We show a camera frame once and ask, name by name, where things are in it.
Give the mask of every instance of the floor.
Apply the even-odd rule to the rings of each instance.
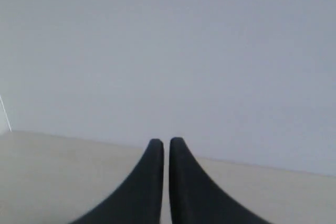
[[[1,136],[0,223],[76,219],[124,180],[144,148],[27,132]],[[336,177],[198,160],[221,188],[274,224],[335,223]],[[162,224],[169,223],[166,177]]]

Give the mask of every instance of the beige floor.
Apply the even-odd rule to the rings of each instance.
[[[0,223],[66,224],[110,194],[142,152],[74,138],[5,134],[0,137]],[[234,198],[275,224],[336,223],[335,177],[199,161]],[[163,224],[171,223],[166,182],[167,177]]]

